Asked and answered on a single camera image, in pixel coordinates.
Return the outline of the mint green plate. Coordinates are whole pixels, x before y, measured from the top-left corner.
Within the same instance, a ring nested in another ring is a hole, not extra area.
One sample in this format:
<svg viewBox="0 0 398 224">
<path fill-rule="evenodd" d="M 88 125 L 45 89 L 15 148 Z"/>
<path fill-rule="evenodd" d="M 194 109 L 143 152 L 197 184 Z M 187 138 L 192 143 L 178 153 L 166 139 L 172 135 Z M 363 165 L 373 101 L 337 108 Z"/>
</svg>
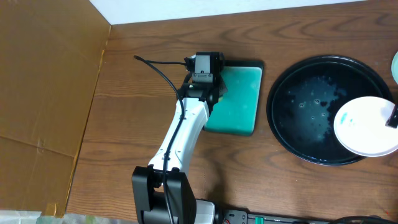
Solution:
<svg viewBox="0 0 398 224">
<path fill-rule="evenodd" d="M 396 83 L 398 83 L 398 52 L 392 59 L 391 62 L 391 74 Z"/>
</svg>

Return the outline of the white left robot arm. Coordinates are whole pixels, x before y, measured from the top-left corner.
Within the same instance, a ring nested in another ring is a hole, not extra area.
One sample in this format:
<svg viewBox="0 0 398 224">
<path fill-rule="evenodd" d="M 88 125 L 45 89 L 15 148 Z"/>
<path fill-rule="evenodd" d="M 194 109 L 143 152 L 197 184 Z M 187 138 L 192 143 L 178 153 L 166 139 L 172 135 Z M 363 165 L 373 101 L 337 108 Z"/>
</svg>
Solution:
<svg viewBox="0 0 398 224">
<path fill-rule="evenodd" d="M 222 221 L 213 202 L 195 198 L 187 172 L 198 136 L 227 91 L 221 77 L 224 64 L 221 52 L 197 52 L 182 62 L 188 74 L 180 88 L 171 85 L 177 103 L 169 130 L 149 164 L 132 173 L 139 223 Z"/>
</svg>

